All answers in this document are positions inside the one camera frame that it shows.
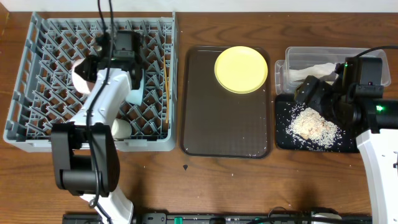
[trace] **green led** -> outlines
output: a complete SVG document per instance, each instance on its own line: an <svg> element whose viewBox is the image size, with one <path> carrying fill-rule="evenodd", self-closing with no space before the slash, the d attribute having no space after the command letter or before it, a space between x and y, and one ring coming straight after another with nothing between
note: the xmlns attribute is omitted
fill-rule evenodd
<svg viewBox="0 0 398 224"><path fill-rule="evenodd" d="M382 107L382 106L380 106L380 105L377 105L377 106L376 106L376 110L377 110L377 111L382 111L382 110L384 110L384 107Z"/></svg>

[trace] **white background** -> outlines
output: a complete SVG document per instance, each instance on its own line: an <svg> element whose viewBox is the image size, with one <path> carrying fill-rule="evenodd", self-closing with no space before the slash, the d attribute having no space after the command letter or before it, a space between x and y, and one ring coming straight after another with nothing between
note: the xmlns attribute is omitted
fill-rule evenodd
<svg viewBox="0 0 398 224"><path fill-rule="evenodd" d="M9 11L97 11L97 0L0 0ZM108 0L101 0L108 11ZM124 12L398 12L398 0L113 0Z"/></svg>

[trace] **gray plastic dish rack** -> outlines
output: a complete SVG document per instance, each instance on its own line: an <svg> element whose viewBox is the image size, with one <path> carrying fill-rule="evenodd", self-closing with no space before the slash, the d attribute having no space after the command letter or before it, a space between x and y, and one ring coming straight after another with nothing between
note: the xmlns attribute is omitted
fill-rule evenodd
<svg viewBox="0 0 398 224"><path fill-rule="evenodd" d="M130 122L130 139L115 141L120 151L170 151L176 142L178 23L172 17L115 18L115 27L144 36L141 57L146 65L146 89L141 106L122 103L118 118ZM102 33L100 19L43 19L32 14L4 140L27 152L50 152L52 124L67 122L86 100L75 90L72 63L90 54ZM163 69L170 77L169 117Z"/></svg>

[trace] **wooden surface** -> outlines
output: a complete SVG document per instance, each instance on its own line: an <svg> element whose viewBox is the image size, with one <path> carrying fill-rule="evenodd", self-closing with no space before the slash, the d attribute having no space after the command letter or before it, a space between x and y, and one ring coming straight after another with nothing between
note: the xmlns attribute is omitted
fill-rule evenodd
<svg viewBox="0 0 398 224"><path fill-rule="evenodd" d="M97 13L43 13L45 17L98 17ZM118 17L170 16L117 13ZM30 13L12 12L0 43L0 127L3 129L22 55ZM178 13L178 118L184 59L194 45L262 47L274 64L289 46L375 47L398 44L397 14ZM398 96L398 50L387 50ZM119 153L119 184L140 212L267 213L275 206L303 210L331 207L341 213L371 213L359 154L274 149L262 160L190 157L171 152ZM49 153L26 153L0 142L0 223L60 223L65 212L90 212L87 203L55 186Z"/></svg>

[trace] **wooden stick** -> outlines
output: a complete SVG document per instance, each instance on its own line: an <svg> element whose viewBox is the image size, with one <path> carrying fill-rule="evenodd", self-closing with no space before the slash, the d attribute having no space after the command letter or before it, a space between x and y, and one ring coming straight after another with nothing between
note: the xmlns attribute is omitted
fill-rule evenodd
<svg viewBox="0 0 398 224"><path fill-rule="evenodd" d="M167 79L167 70L166 70L166 54L163 56L163 70L164 70L164 79L165 79L165 87L166 87L166 124L169 123L169 81Z"/></svg>

